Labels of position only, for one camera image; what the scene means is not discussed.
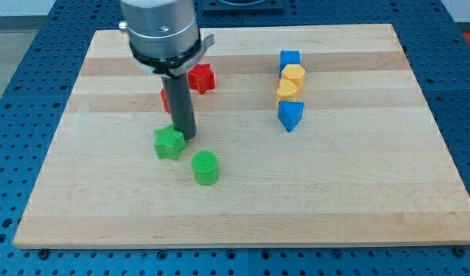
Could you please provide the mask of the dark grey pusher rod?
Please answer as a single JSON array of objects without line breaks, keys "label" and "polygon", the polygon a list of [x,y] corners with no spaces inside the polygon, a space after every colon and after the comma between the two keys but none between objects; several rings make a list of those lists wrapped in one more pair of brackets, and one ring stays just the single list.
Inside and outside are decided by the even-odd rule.
[{"label": "dark grey pusher rod", "polygon": [[197,128],[187,75],[162,77],[162,82],[174,129],[182,133],[185,140],[192,139]]}]

